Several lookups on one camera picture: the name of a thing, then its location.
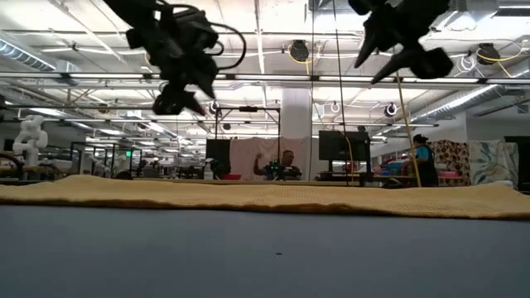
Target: patterned fabric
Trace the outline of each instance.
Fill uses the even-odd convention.
[[[505,141],[470,142],[473,185],[508,180],[518,184],[519,154],[515,143]]]
[[[428,143],[435,154],[436,164],[447,165],[448,171],[458,173],[463,180],[440,179],[440,186],[466,186],[470,184],[470,154],[467,143],[441,140]]]

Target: blue shirt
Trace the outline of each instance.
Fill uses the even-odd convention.
[[[416,158],[429,159],[429,150],[424,146],[416,148]]]

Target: black cap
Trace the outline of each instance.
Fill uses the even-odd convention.
[[[423,144],[425,142],[427,142],[429,138],[428,137],[424,137],[423,135],[421,134],[417,134],[416,136],[414,136],[414,138],[412,139],[414,142],[417,142],[417,143],[420,143],[420,144]]]

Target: gray table surface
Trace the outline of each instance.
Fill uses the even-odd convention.
[[[0,206],[0,297],[530,297],[530,223]]]

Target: woman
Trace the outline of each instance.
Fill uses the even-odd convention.
[[[417,170],[423,187],[438,186],[438,172],[434,162],[434,152],[427,145],[428,138],[417,134],[412,139],[416,148]]]

